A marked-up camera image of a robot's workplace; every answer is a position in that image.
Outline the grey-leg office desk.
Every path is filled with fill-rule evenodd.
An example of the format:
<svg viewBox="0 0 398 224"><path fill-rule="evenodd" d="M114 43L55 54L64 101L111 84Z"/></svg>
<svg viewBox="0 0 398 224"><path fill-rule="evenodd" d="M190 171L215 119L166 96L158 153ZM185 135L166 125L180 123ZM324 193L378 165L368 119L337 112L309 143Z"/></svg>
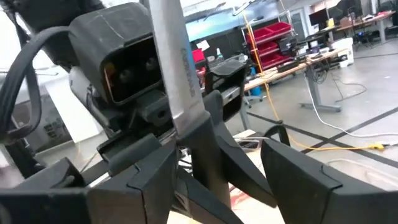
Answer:
<svg viewBox="0 0 398 224"><path fill-rule="evenodd" d="M396 14L396 11L382 11L376 14L375 16L371 16L369 19L364 19L363 16L359 16L356 19L350 21L350 24L347 23L345 25L340 25L337 28L337 31L341 30L353 30L357 26L367 26L368 24L373 24L375 23L377 25L378 31L379 31L379 36L381 39L382 43L386 42L386 25L385 25L385 20L392 17L394 14Z"/></svg>

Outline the serrated black-handled knife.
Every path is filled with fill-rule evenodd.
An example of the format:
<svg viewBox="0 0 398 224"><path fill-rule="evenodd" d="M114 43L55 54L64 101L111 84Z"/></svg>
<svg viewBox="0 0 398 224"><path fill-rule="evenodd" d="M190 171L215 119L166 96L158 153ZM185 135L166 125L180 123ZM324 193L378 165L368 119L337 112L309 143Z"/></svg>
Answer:
<svg viewBox="0 0 398 224"><path fill-rule="evenodd" d="M221 151L203 103L180 0L149 0L149 10L178 141L191 150L194 177L229 207Z"/></svg>

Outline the red storage bins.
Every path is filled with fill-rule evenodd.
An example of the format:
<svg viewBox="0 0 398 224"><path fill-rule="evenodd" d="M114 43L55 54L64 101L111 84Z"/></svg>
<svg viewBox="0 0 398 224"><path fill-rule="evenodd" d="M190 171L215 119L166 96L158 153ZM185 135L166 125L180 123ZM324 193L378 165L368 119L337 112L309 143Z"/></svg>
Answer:
<svg viewBox="0 0 398 224"><path fill-rule="evenodd" d="M276 22L252 30L252 35L247 32L246 43L258 68L267 70L292 59L289 53L285 53L282 43L291 33L292 26L286 22Z"/></svg>

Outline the wooden-top workbench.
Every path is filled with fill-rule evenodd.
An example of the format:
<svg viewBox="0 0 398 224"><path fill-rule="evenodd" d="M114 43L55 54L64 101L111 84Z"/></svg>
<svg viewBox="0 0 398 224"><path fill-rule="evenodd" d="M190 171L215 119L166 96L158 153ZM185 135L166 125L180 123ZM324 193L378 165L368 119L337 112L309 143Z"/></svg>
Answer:
<svg viewBox="0 0 398 224"><path fill-rule="evenodd" d="M306 58L306 61L304 63L300 63L294 68L291 68L290 70L284 71L284 72L278 72L275 68L265 70L261 73L258 73L255 77L255 79L249 81L247 84L244 86L244 90L248 91L253 89L254 87L264 85L267 87L267 84L273 81L276 81L280 78L284 78L288 75L291 75L295 72L298 72L300 70L305 71L305 78L308 82L308 89L310 92L310 96L312 97L313 103L300 103L301 107L303 108L308 108L308 109L313 109L316 107L320 111L334 111L334 112L340 112L341 111L341 106L339 105L323 105L321 103L321 98L320 98L320 92L318 89L318 83L314 80L311 80L310 77L314 77L314 72L312 71L311 67L312 65L315 65L316 63L322 62L322 61L327 61L330 58L336 57L339 52L343 51L343 49L338 50L335 49L334 51L331 52L326 52L322 54L321 57L312 59L310 56Z"/></svg>

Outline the black aluminium table frame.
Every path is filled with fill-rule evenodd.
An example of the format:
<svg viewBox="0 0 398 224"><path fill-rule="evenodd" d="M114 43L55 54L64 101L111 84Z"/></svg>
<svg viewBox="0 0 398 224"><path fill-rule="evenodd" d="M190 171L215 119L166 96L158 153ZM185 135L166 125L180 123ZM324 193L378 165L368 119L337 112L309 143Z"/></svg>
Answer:
<svg viewBox="0 0 398 224"><path fill-rule="evenodd" d="M290 146L290 140L289 140L289 135L287 134L287 130L281 124L277 124L277 125L274 125L274 126L270 127L264 133L264 137L272 139L272 136L274 136L276 134L278 135L279 141L282 144L285 144L286 146Z"/></svg>

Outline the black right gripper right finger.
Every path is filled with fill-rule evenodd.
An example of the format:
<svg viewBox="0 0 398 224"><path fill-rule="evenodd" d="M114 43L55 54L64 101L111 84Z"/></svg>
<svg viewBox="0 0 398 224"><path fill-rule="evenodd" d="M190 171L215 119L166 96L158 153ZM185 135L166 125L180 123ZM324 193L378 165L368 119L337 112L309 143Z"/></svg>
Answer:
<svg viewBox="0 0 398 224"><path fill-rule="evenodd" d="M372 224L372 187L270 139L261 159L286 224Z"/></svg>

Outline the black desk monitor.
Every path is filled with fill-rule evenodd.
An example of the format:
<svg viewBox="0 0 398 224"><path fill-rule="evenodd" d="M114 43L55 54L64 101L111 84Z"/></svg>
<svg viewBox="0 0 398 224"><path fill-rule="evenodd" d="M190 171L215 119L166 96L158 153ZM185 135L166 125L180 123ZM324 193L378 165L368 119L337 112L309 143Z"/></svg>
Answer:
<svg viewBox="0 0 398 224"><path fill-rule="evenodd" d="M328 20L328 12L326 9L319 10L309 15L312 26L316 24L324 24Z"/></svg>

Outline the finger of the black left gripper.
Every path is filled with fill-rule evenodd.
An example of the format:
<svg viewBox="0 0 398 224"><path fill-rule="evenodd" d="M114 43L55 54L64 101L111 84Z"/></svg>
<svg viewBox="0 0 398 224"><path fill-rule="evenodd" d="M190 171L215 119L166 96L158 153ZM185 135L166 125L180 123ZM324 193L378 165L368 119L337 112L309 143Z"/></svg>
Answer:
<svg viewBox="0 0 398 224"><path fill-rule="evenodd" d="M205 109L211 114L215 126L216 142L221 149L221 171L227 182L246 195L276 207L277 202L264 174L225 125L241 109L247 72L248 66L233 58L211 68L205 79Z"/></svg>
<svg viewBox="0 0 398 224"><path fill-rule="evenodd" d="M170 211L176 211L203 224L243 224L230 208L221 203L199 181L179 166L179 148L174 140L165 144L170 142L177 148L177 178ZM149 134L117 154L107 156L110 177L120 174L165 144Z"/></svg>

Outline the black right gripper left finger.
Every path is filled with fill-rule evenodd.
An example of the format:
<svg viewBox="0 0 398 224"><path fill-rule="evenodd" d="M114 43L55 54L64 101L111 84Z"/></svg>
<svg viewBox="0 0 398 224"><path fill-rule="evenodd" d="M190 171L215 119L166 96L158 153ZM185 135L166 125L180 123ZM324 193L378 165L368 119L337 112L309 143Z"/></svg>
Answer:
<svg viewBox="0 0 398 224"><path fill-rule="evenodd" d="M91 224L166 224L177 178L172 142L88 194Z"/></svg>

